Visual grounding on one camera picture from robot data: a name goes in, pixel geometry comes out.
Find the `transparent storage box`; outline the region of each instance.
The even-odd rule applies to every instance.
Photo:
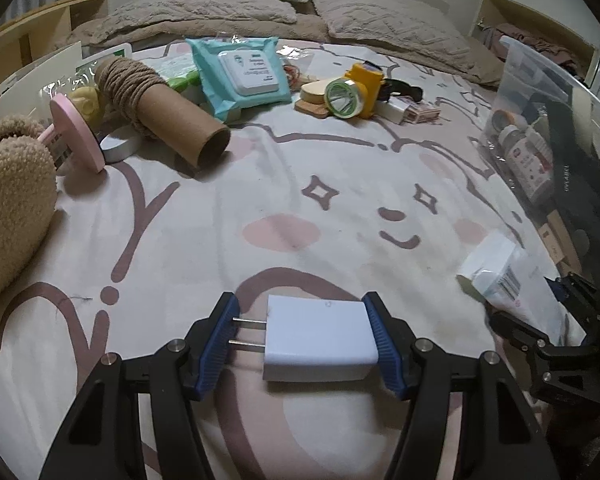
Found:
[[[600,101],[531,47],[501,42],[509,53],[482,142],[560,272],[600,288]]]

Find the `metal screw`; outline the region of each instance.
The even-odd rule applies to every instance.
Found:
[[[414,345],[421,352],[431,352],[433,350],[433,343],[426,338],[416,339]]]
[[[484,353],[484,360],[490,365],[496,365],[500,362],[500,356],[491,350]]]
[[[177,353],[181,351],[187,345],[184,339],[172,339],[167,343],[167,349],[169,352]]]
[[[100,358],[100,362],[105,366],[111,366],[118,360],[118,355],[113,352],[107,352]]]

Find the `rope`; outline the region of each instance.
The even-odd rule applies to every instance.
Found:
[[[117,57],[103,67],[98,88],[122,116],[140,132],[151,134],[138,120],[136,108],[142,94],[150,86],[166,84],[151,67],[126,57]]]

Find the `beige fuzzy object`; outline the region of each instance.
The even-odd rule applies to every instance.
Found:
[[[56,205],[56,168],[38,142],[40,124],[0,121],[0,292],[27,264],[46,234]]]

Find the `metal prong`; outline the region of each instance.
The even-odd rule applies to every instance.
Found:
[[[238,341],[236,339],[229,339],[229,348],[264,353],[264,345],[260,343],[247,343],[246,341]]]
[[[258,330],[267,329],[267,322],[258,321],[257,319],[244,319],[243,317],[234,317],[234,323],[242,328],[256,328]]]

